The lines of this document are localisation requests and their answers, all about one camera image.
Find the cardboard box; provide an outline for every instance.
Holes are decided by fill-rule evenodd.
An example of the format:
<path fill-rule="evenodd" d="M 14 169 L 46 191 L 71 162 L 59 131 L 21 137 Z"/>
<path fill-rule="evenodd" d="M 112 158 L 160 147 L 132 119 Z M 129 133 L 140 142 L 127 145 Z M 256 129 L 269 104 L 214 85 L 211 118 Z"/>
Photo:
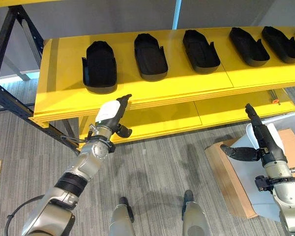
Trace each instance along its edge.
<path fill-rule="evenodd" d="M 284 144 L 288 166 L 295 167 L 295 134 L 291 129 L 280 130 L 278 133 Z M 233 139 L 213 144 L 205 150 L 205 153 L 230 214 L 253 218 L 257 214 L 254 212 L 231 162 L 220 148 L 221 144 L 231 146 L 236 141 L 237 139 Z"/>

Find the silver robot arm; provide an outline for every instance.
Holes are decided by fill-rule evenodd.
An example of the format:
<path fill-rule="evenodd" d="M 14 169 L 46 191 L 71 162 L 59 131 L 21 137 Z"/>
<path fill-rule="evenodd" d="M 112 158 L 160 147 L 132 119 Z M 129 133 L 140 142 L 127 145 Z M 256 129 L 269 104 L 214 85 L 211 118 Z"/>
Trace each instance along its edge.
<path fill-rule="evenodd" d="M 101 107 L 81 153 L 31 212 L 23 226 L 22 236 L 69 235 L 75 221 L 71 211 L 78 204 L 80 194 L 107 154 L 115 151 L 110 137 L 114 133 L 123 138 L 131 135 L 132 130 L 119 123 L 130 96 L 107 102 Z"/>
<path fill-rule="evenodd" d="M 269 191 L 280 208 L 280 220 L 286 236 L 295 236 L 295 167 L 289 168 L 282 149 L 275 143 L 268 128 L 262 124 L 254 108 L 246 105 L 259 149 L 251 147 L 232 148 L 221 145 L 231 158 L 240 161 L 261 159 L 267 177 L 258 176 L 255 184 L 259 191 Z"/>

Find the yellow shelf board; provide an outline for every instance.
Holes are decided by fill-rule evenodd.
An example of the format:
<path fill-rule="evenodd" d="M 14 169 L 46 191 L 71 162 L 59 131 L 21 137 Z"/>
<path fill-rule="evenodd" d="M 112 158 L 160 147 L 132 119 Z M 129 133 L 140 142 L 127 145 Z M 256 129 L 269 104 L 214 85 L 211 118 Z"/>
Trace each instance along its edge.
<path fill-rule="evenodd" d="M 244 67 L 244 62 L 236 61 L 238 55 L 235 49 L 222 51 L 225 45 L 229 46 L 228 35 L 231 28 L 197 30 L 203 33 L 209 42 L 214 41 L 222 65 L 212 74 L 197 74 L 192 70 L 182 43 L 185 29 L 150 31 L 148 33 L 157 38 L 159 45 L 164 46 L 169 66 L 166 78 L 158 82 L 147 82 L 140 77 L 133 45 L 140 32 L 47 40 L 37 88 L 34 120 L 43 123 L 94 115 L 103 103 L 128 93 L 133 95 L 128 109 L 135 110 L 295 86 L 295 70 L 290 70 L 295 65 L 277 64 L 271 53 L 270 60 L 274 62 L 269 61 L 266 74 L 261 75 L 257 72 L 259 67 Z M 249 30 L 261 32 L 262 27 L 252 27 Z M 118 88 L 110 94 L 94 94 L 87 91 L 83 85 L 81 57 L 86 56 L 87 47 L 96 40 L 107 41 L 113 48 L 117 61 Z M 232 64 L 233 59 L 238 65 L 236 68 L 239 70 L 241 84 L 237 82 L 236 73 L 233 77 L 230 75 L 234 74 L 233 71 L 224 70 L 224 64 Z M 281 71 L 284 71 L 283 75 L 289 75 L 282 79 Z"/>
<path fill-rule="evenodd" d="M 275 89 L 275 92 L 280 100 L 277 104 L 271 103 L 268 91 L 260 91 L 195 101 L 195 105 L 204 127 L 248 120 L 245 112 L 247 103 L 262 117 L 295 112 L 295 105 L 285 90 Z"/>
<path fill-rule="evenodd" d="M 267 91 L 260 91 L 126 111 L 120 123 L 131 128 L 132 135 L 122 139 L 114 134 L 111 140 L 114 143 L 124 143 L 248 120 L 244 108 L 248 102 L 261 117 L 294 112 L 295 105 L 286 92 L 283 89 L 275 91 L 280 105 L 271 103 Z M 80 139 L 87 136 L 89 125 L 94 121 L 95 116 L 79 118 Z"/>
<path fill-rule="evenodd" d="M 281 30 L 287 38 L 295 37 L 295 27 L 275 28 Z M 250 33 L 256 41 L 262 40 L 270 56 L 270 60 L 263 66 L 251 67 L 241 59 L 229 37 L 230 28 L 206 30 L 208 38 L 214 41 L 217 54 L 235 88 L 295 81 L 295 63 L 286 64 L 279 59 L 262 37 L 263 27 L 242 27 L 242 29 Z"/>
<path fill-rule="evenodd" d="M 38 2 L 46 2 L 46 1 L 60 1 L 60 0 L 0 0 L 0 7 L 24 5 L 29 3 L 38 3 Z"/>
<path fill-rule="evenodd" d="M 79 118 L 82 139 L 88 135 L 89 125 L 94 122 L 95 116 Z M 193 102 L 126 111 L 120 123 L 131 128 L 132 134 L 127 139 L 114 134 L 111 141 L 116 144 L 176 133 L 177 130 L 193 130 L 201 125 Z"/>
<path fill-rule="evenodd" d="M 98 112 L 101 104 L 131 93 L 129 109 L 144 104 L 145 108 L 158 102 L 189 97 L 202 92 L 232 88 L 223 67 L 208 75 L 192 70 L 182 39 L 185 30 L 149 32 L 164 46 L 169 65 L 166 78 L 148 82 L 141 78 L 134 57 L 134 40 L 140 32 L 78 36 L 46 41 L 37 88 L 34 117 L 51 121 L 54 117 L 76 117 Z M 118 88 L 110 94 L 89 92 L 82 81 L 82 60 L 87 47 L 94 41 L 104 40 L 114 50 L 117 62 Z"/>

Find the gray wall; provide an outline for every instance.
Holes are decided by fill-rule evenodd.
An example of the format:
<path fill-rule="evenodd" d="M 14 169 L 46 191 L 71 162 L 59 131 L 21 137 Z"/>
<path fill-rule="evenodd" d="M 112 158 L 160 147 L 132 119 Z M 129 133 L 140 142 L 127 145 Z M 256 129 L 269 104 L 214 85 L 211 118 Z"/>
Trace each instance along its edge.
<path fill-rule="evenodd" d="M 44 39 L 74 35 L 171 29 L 176 0 L 65 0 L 24 5 Z M 0 28 L 7 8 L 0 8 Z M 20 25 L 6 56 L 21 70 L 38 69 Z M 4 66 L 0 75 L 14 74 Z"/>
<path fill-rule="evenodd" d="M 178 28 L 295 26 L 295 0 L 182 0 Z"/>
<path fill-rule="evenodd" d="M 24 5 L 44 39 L 171 29 L 176 0 L 65 0 Z M 7 8 L 0 8 L 0 28 Z M 182 0 L 178 28 L 295 26 L 295 0 Z M 6 55 L 21 70 L 37 69 L 16 22 Z M 0 75 L 13 74 L 3 66 Z"/>

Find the cable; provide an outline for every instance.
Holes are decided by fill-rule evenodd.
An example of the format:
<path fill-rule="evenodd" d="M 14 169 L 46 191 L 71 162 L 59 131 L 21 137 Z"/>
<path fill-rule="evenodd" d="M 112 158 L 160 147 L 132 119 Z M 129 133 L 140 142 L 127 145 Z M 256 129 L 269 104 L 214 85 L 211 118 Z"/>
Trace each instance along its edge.
<path fill-rule="evenodd" d="M 77 143 L 85 143 L 85 139 L 77 139 L 77 138 L 73 138 L 73 137 L 69 137 L 69 136 L 65 136 L 65 135 L 61 135 L 60 136 L 62 139 L 71 139 Z"/>
<path fill-rule="evenodd" d="M 3 233 L 3 236 L 8 236 L 8 230 L 9 230 L 9 225 L 11 223 L 11 220 L 12 218 L 14 217 L 14 215 L 22 208 L 24 207 L 26 204 L 28 203 L 31 203 L 31 202 L 34 202 L 34 201 L 37 201 L 37 200 L 40 200 L 44 197 L 44 195 L 40 195 L 40 196 L 37 196 L 37 197 L 34 197 L 32 199 L 29 199 L 28 201 L 22 203 L 21 205 L 18 206 L 18 208 L 15 209 L 15 211 L 11 214 L 11 215 L 8 215 L 7 217 L 7 222 L 5 224 L 5 227 L 4 227 L 4 233 Z"/>

